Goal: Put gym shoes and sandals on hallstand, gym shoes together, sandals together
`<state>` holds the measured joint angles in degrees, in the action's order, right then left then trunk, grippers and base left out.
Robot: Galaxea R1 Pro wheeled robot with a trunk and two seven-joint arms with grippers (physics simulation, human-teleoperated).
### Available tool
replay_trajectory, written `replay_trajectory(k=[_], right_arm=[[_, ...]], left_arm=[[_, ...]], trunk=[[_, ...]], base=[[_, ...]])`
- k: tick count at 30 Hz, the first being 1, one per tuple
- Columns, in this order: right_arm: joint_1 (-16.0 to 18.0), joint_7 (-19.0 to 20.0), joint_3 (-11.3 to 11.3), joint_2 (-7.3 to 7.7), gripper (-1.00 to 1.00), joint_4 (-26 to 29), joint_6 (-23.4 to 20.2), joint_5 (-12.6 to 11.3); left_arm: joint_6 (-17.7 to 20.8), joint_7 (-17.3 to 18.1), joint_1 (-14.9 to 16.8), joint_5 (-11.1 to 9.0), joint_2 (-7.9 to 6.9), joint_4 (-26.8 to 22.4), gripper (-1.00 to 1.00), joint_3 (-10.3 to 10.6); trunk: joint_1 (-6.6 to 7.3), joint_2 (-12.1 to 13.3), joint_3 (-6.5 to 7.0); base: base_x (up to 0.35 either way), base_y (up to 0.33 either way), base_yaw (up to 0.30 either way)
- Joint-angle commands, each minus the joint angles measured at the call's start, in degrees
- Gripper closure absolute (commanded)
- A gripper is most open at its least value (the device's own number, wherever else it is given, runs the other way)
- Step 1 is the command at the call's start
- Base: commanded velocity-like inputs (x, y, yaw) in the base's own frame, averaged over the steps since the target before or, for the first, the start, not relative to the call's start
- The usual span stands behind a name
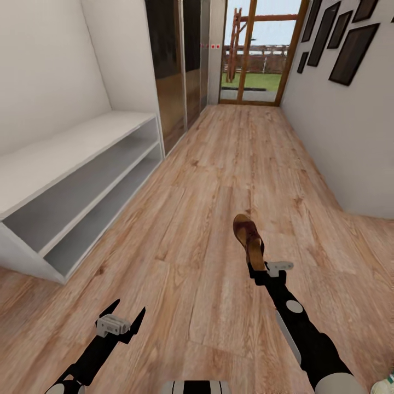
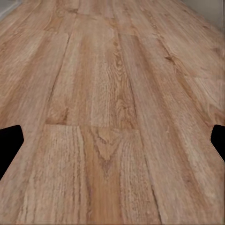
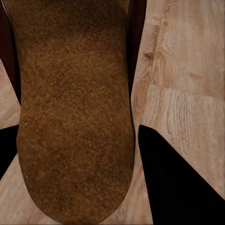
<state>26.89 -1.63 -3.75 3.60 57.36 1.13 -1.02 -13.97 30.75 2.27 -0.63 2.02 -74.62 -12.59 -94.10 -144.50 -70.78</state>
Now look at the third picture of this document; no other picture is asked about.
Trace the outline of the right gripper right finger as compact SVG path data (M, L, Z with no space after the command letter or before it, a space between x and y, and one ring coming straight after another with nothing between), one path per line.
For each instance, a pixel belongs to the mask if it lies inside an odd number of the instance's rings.
M156 130L138 142L154 225L225 225L225 200Z

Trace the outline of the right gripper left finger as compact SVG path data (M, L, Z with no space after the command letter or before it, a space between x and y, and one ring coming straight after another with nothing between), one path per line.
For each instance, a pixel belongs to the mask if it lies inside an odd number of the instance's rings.
M0 180L16 156L17 148L15 137L19 125L7 127L0 130Z

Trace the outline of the sandal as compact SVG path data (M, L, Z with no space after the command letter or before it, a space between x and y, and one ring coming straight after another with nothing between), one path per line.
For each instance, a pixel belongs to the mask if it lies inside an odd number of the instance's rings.
M0 0L0 58L21 106L15 143L36 206L97 225L135 164L131 92L147 0Z

